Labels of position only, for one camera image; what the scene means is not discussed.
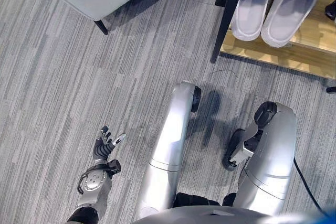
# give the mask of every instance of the humanoid robot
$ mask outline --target humanoid robot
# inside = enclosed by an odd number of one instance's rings
[[[233,134],[222,163],[227,170],[234,170],[247,162],[239,178],[238,192],[228,195],[223,206],[203,197],[176,195],[187,125],[200,99],[201,90],[196,85],[183,81],[175,86],[142,178],[134,224],[281,223],[267,220],[280,213],[287,193],[295,153],[296,115],[280,103],[263,103],[250,126]],[[78,191],[82,196],[66,224],[97,224],[106,211],[112,176],[121,169],[117,160],[107,159],[125,138],[121,134],[113,141],[107,131],[104,126],[98,132],[93,167],[80,178]]]

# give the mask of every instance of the gray striped carpet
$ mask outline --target gray striped carpet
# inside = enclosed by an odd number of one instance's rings
[[[203,90],[188,127],[179,191],[222,202],[241,167],[221,158],[229,136],[266,101],[294,109],[296,158],[323,208],[336,203],[335,82],[221,55],[209,58],[223,9],[215,0],[132,0],[94,23],[60,0],[0,0],[0,223],[64,223],[104,124],[128,139],[114,151],[101,223],[131,223],[148,156],[174,84]],[[284,212],[315,211],[294,170]]]

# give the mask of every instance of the wooden shoe rack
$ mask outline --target wooden shoe rack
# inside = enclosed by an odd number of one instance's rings
[[[336,79],[336,24],[324,14],[333,1],[318,0],[285,47],[270,47],[261,37],[241,41],[228,30],[221,52]]]

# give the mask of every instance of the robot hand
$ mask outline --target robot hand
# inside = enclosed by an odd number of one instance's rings
[[[80,176],[77,191],[82,194],[78,206],[68,219],[66,224],[82,223],[97,224],[106,211],[107,197],[112,188],[112,177],[121,170],[118,160],[108,162],[108,157],[115,146],[125,139],[126,134],[122,133],[114,140],[110,139],[111,133],[107,133],[108,127],[104,126],[97,133],[96,143],[93,147],[93,167],[87,169]]]

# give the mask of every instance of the black cable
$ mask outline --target black cable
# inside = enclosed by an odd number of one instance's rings
[[[302,179],[302,182],[303,182],[303,184],[304,184],[304,186],[305,186],[305,188],[306,188],[306,190],[307,190],[307,192],[308,192],[310,198],[311,198],[312,201],[314,202],[315,206],[316,206],[316,207],[319,209],[319,211],[320,211],[322,214],[324,214],[326,217],[330,217],[325,211],[322,210],[322,208],[320,207],[320,205],[317,203],[316,199],[314,198],[313,194],[311,193],[311,191],[310,191],[310,189],[309,189],[309,187],[308,187],[308,185],[307,185],[307,182],[306,182],[306,180],[304,179],[304,176],[303,176],[303,174],[302,174],[302,172],[301,172],[301,170],[300,170],[300,168],[299,168],[299,166],[298,166],[298,163],[296,163],[295,157],[294,157],[294,165],[295,165],[296,170],[298,170],[298,173],[299,173],[299,175],[300,175],[300,177],[301,177],[301,179]]]

